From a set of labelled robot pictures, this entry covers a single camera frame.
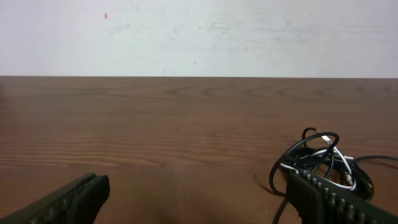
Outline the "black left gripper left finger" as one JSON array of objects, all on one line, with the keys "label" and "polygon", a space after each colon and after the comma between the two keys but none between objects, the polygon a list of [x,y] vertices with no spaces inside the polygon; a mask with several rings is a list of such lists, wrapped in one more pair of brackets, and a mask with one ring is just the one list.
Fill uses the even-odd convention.
[{"label": "black left gripper left finger", "polygon": [[94,224],[110,194],[109,177],[88,173],[4,218],[6,224]]}]

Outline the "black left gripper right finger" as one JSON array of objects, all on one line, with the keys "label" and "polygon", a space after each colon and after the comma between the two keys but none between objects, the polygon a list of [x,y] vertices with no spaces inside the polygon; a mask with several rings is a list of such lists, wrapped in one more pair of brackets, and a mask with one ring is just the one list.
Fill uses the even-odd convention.
[{"label": "black left gripper right finger", "polygon": [[289,174],[286,194],[302,223],[397,224],[396,215],[310,171]]}]

